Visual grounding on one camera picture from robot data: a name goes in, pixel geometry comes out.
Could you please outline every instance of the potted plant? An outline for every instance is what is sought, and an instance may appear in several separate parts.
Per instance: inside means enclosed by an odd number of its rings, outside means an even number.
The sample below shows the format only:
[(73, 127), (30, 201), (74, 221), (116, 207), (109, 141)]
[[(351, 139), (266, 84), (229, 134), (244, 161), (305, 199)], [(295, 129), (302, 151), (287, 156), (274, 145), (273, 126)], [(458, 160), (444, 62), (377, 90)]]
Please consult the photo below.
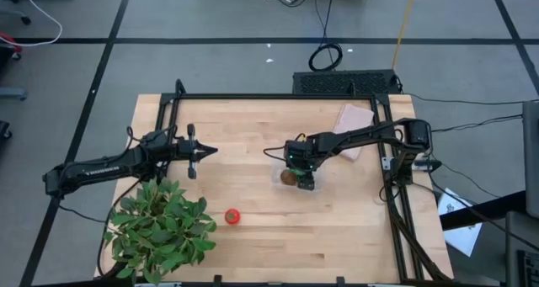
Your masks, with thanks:
[(216, 246), (208, 239), (216, 223), (204, 213), (205, 199), (190, 202), (185, 191), (178, 181), (153, 179), (142, 183), (136, 198), (120, 200), (120, 210), (111, 215), (115, 228), (104, 234), (105, 246), (112, 242), (113, 259), (127, 263), (118, 278), (134, 281), (142, 272), (157, 285), (181, 265), (202, 262), (204, 252)]

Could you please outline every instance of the pink sponge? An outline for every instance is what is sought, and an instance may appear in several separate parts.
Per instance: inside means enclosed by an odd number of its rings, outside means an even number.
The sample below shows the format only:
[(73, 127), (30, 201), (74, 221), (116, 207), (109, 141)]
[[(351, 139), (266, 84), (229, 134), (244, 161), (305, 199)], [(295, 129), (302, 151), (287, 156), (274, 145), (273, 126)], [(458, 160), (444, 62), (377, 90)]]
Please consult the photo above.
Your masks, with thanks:
[[(334, 133), (343, 133), (350, 130), (364, 128), (372, 123), (374, 113), (369, 109), (362, 109), (350, 104), (346, 104), (340, 109), (337, 124), (335, 124)], [(353, 148), (342, 151), (340, 156), (346, 157), (352, 162), (360, 155), (361, 148)]]

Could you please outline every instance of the green leaf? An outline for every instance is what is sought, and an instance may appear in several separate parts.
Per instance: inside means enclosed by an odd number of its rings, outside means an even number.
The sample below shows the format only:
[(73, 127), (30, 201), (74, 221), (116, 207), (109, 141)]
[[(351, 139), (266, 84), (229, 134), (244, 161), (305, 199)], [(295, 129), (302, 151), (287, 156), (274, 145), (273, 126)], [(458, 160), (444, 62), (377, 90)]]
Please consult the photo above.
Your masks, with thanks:
[(185, 228), (189, 228), (191, 227), (191, 225), (193, 225), (193, 218), (188, 216), (188, 215), (185, 215), (185, 218), (183, 218), (184, 220), (184, 223), (182, 224), (183, 227)]
[(119, 257), (120, 256), (120, 253), (121, 251), (124, 249), (120, 239), (118, 237), (116, 237), (113, 241), (112, 241), (112, 254), (113, 256), (115, 257)]
[(207, 205), (208, 205), (208, 203), (205, 201), (205, 198), (204, 197), (200, 198), (199, 199), (199, 204), (198, 204), (199, 209), (198, 209), (198, 212), (196, 213), (195, 216), (198, 216), (199, 214), (204, 212)]
[(202, 223), (198, 223), (198, 224), (194, 224), (191, 229), (190, 229), (191, 233), (196, 235), (196, 236), (199, 236), (202, 234), (202, 232), (205, 231), (205, 225), (202, 224)]
[(136, 201), (137, 202), (146, 202), (146, 197), (144, 195), (143, 189), (137, 189), (136, 190)]
[(171, 253), (176, 248), (174, 244), (168, 244), (159, 248), (159, 252), (162, 254)]
[(174, 268), (174, 266), (176, 266), (176, 263), (178, 263), (178, 262), (176, 262), (174, 260), (166, 260), (161, 264), (161, 267), (163, 268), (164, 271), (168, 271), (168, 270)]
[(170, 240), (171, 237), (172, 233), (170, 233), (169, 231), (159, 230), (152, 232), (152, 236), (150, 237), (150, 239), (152, 239), (152, 241), (154, 242), (166, 242)]
[(204, 261), (204, 252), (197, 252), (196, 253), (196, 262), (200, 265), (200, 263), (202, 263), (202, 261)]
[(159, 223), (160, 226), (165, 226), (165, 217), (162, 215), (157, 216), (157, 223)]
[(137, 233), (139, 236), (149, 237), (152, 234), (152, 231), (146, 228), (142, 228)]
[(193, 209), (189, 208), (189, 211), (191, 211), (191, 214), (193, 215), (193, 217), (196, 217), (197, 215), (200, 214), (200, 211), (199, 211), (199, 203), (196, 202), (194, 205), (193, 205)]
[(155, 249), (155, 246), (153, 246), (153, 244), (151, 244), (150, 241), (148, 241), (144, 237), (139, 237), (138, 242), (146, 248)]
[(213, 221), (213, 219), (211, 218), (211, 216), (206, 215), (206, 214), (201, 214), (201, 215), (199, 215), (199, 219), (200, 219), (201, 221)]
[(127, 258), (124, 257), (112, 257), (117, 262), (127, 263)]
[(150, 184), (147, 182), (142, 183), (142, 191), (144, 192), (144, 200), (150, 201), (152, 199), (152, 191), (150, 190)]
[(124, 279), (124, 278), (127, 278), (128, 276), (130, 276), (132, 273), (133, 273), (133, 268), (131, 267), (127, 267), (127, 268), (123, 268), (117, 275), (116, 275), (116, 278), (118, 279)]
[(148, 201), (151, 201), (157, 193), (157, 180), (155, 178), (150, 180), (150, 183), (148, 183), (148, 188), (150, 189), (150, 199)]
[(193, 255), (191, 256), (191, 259), (189, 260), (189, 263), (191, 264), (191, 266), (195, 264), (197, 254), (198, 254), (197, 250), (195, 250), (195, 252), (193, 252)]
[(124, 210), (134, 210), (135, 200), (133, 198), (121, 198), (120, 207)]
[(170, 231), (177, 231), (178, 230), (178, 222), (173, 218), (166, 218), (165, 219), (165, 225), (167, 226), (167, 229)]
[(216, 243), (210, 240), (202, 240), (199, 238), (194, 238), (193, 243), (195, 244), (196, 249), (200, 251), (208, 251), (216, 247)]
[(136, 234), (136, 232), (132, 229), (128, 229), (127, 230), (127, 235), (129, 236), (129, 238), (132, 240), (132, 241), (136, 241), (136, 239), (138, 238), (138, 235)]
[(182, 207), (182, 205), (180, 205), (180, 204), (178, 204), (178, 203), (172, 204), (172, 205), (170, 206), (170, 210), (171, 210), (172, 213), (174, 213), (174, 215), (176, 215), (177, 217), (184, 217), (184, 216), (185, 216), (184, 207)]
[(161, 226), (157, 222), (152, 224), (152, 234), (158, 233), (161, 231)]
[(136, 245), (130, 245), (127, 248), (124, 248), (125, 256), (134, 256), (137, 254)]
[(129, 247), (129, 245), (131, 244), (129, 242), (129, 239), (127, 238), (127, 235), (121, 235), (118, 238), (120, 239), (123, 248)]
[(141, 204), (139, 205), (139, 207), (138, 207), (139, 212), (140, 212), (140, 211), (147, 210), (149, 205), (150, 205), (150, 204), (149, 204), (148, 202), (141, 203)]
[(114, 235), (112, 234), (112, 232), (110, 231), (105, 232), (105, 234), (103, 235), (103, 239), (106, 241), (104, 244), (105, 247), (107, 247), (110, 244), (110, 241), (112, 241), (113, 237)]
[(182, 237), (182, 236), (179, 236), (179, 237), (176, 239), (176, 241), (174, 241), (174, 245), (180, 246), (180, 245), (182, 245), (182, 244), (184, 243), (184, 241), (185, 241), (185, 238)]
[(170, 193), (171, 193), (171, 194), (175, 193), (176, 190), (178, 190), (178, 187), (179, 187), (179, 181), (174, 182), (174, 183), (170, 186)]
[(125, 228), (126, 229), (131, 229), (131, 228), (137, 226), (138, 223), (140, 223), (144, 219), (145, 219), (144, 216), (138, 216), (134, 221), (129, 222), (129, 224), (127, 224), (127, 226)]
[(138, 265), (142, 263), (141, 257), (134, 257), (127, 260), (127, 266), (136, 268)]
[(217, 229), (217, 224), (215, 222), (210, 222), (206, 224), (205, 229), (208, 232), (214, 232)]
[(160, 192), (170, 192), (170, 187), (172, 186), (172, 183), (168, 178), (163, 178), (161, 180), (161, 183), (159, 184), (159, 191)]
[(161, 283), (161, 280), (163, 279), (163, 276), (161, 275), (161, 273), (159, 272), (159, 270), (156, 270), (154, 273), (153, 273), (153, 284), (155, 284), (156, 286), (159, 285), (159, 283)]
[(157, 284), (159, 284), (158, 282), (153, 281), (153, 275), (150, 274), (148, 269), (144, 268), (144, 270), (142, 270), (142, 273), (144, 274), (144, 279), (146, 279), (146, 281), (148, 281), (148, 283), (154, 284), (156, 286), (157, 286)]
[(178, 201), (180, 201), (182, 199), (182, 195), (184, 195), (186, 191), (187, 191), (187, 189), (178, 189), (178, 190), (174, 191), (173, 193), (174, 193), (174, 195), (178, 196)]
[(133, 215), (121, 215), (121, 214), (118, 214), (118, 215), (115, 216), (114, 219), (112, 219), (112, 224), (118, 226), (118, 225), (125, 224), (128, 221), (133, 221), (135, 219), (136, 219), (136, 217), (133, 216)]
[(136, 271), (133, 271), (133, 274), (131, 275), (131, 284), (133, 286), (136, 284)]
[(167, 259), (174, 260), (176, 263), (183, 262), (185, 260), (185, 256), (181, 252), (171, 252), (166, 255)]
[(151, 217), (148, 217), (148, 216), (145, 216), (145, 217), (138, 223), (138, 225), (139, 225), (140, 227), (146, 227), (146, 226), (148, 226), (148, 225), (150, 225), (150, 224), (152, 224), (152, 223), (153, 223), (152, 218), (151, 218)]

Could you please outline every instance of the gray floor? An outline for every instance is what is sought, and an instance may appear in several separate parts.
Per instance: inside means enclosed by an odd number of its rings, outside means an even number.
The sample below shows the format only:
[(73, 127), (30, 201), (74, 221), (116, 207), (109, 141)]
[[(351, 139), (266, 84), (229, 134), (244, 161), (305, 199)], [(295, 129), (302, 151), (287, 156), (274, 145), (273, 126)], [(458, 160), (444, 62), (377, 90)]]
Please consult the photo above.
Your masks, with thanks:
[[(325, 13), (328, 0), (318, 0)], [(408, 0), (334, 0), (328, 27), (331, 37), (394, 38)], [(535, 0), (504, 0), (522, 38), (539, 38)], [(120, 0), (39, 1), (58, 18), (65, 37), (106, 38)], [(51, 37), (54, 24), (28, 3), (22, 8), (34, 23), (0, 19), (0, 29), (18, 37)], [(285, 8), (269, 0), (130, 0), (120, 38), (318, 37), (321, 26), (307, 0)], [(416, 0), (408, 38), (510, 39), (494, 0)], [(190, 93), (289, 93), (293, 72), (308, 71), (317, 45), (115, 45), (104, 72), (77, 160), (119, 151), (125, 144), (136, 96), (171, 92), (180, 77)], [(339, 70), (391, 67), (393, 45), (342, 45)], [(0, 284), (19, 283), (48, 199), (41, 174), (63, 162), (103, 45), (50, 45), (27, 48), (2, 77), (2, 86), (29, 90), (24, 102), (0, 101), (0, 120), (13, 124), (14, 137), (0, 159)], [(539, 65), (539, 46), (526, 47)], [(318, 65), (327, 63), (322, 55)], [(537, 92), (512, 45), (403, 45), (397, 73), (404, 90), (426, 98), (506, 101), (536, 98)], [(414, 99), (418, 117), (434, 128), (518, 114), (518, 106), (451, 105)], [(488, 125), (435, 136), (435, 155), (472, 177), (488, 191), (504, 195), (524, 188), (521, 122)], [(465, 178), (443, 168), (436, 181), (460, 195), (492, 199)], [(113, 183), (80, 189), (64, 201), (86, 215), (104, 218)], [(101, 225), (59, 212), (34, 284), (91, 279)], [(485, 226), (472, 259), (451, 250), (451, 260), (465, 267), (456, 273), (482, 281), (478, 264), (503, 261), (492, 250), (502, 240)], [(501, 279), (500, 268), (491, 274)]]

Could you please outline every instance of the white paper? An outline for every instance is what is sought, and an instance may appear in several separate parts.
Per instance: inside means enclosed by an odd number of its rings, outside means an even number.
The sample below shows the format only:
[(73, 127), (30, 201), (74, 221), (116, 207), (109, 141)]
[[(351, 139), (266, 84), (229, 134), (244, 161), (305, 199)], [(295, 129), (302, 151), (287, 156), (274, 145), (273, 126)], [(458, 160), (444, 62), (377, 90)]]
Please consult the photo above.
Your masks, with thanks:
[[(467, 206), (471, 206), (470, 203), (468, 203), (465, 199), (461, 199), (458, 194), (455, 194), (450, 189), (446, 189), (446, 192), (456, 196), (459, 200), (466, 203)], [(451, 196), (442, 194), (440, 201), (438, 202), (438, 215), (444, 215), (455, 210), (460, 210), (464, 207), (465, 206), (463, 204), (456, 199), (453, 199)], [(473, 247), (478, 240), (481, 225), (481, 223), (478, 223), (473, 226), (444, 231), (444, 238), (448, 244), (470, 257), (472, 255)]]

